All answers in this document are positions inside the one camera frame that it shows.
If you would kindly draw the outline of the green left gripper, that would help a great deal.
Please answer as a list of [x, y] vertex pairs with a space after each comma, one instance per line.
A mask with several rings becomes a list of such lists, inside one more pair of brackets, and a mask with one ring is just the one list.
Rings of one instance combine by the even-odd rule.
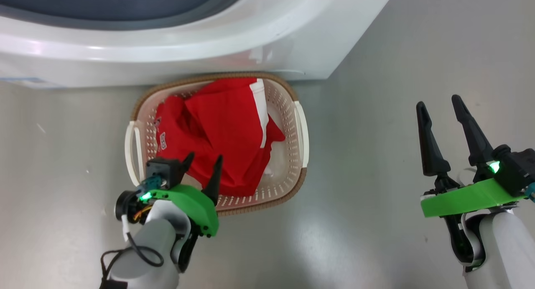
[[[185, 159], [179, 161], [178, 179], [183, 179], [189, 171], [195, 157], [190, 152]], [[213, 166], [212, 175], [202, 191], [190, 185], [177, 185], [170, 190], [155, 189], [145, 193], [145, 204], [152, 205], [146, 221], [165, 219], [175, 230], [191, 230], [190, 222], [199, 226], [200, 233], [205, 236], [216, 236], [219, 230], [217, 205], [222, 176], [223, 157], [220, 154]]]

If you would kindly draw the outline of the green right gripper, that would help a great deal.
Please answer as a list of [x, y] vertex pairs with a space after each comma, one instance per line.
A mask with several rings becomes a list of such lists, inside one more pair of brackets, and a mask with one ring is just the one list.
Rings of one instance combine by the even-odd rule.
[[[451, 97], [457, 121], [461, 123], [469, 148], [471, 166], [493, 161], [493, 148], [459, 95]], [[460, 215], [490, 209], [527, 198], [530, 176], [495, 174], [493, 178], [460, 186], [447, 173], [449, 162], [443, 158], [432, 132], [432, 120], [423, 102], [416, 105], [423, 175], [437, 176], [435, 188], [420, 198], [426, 218]]]

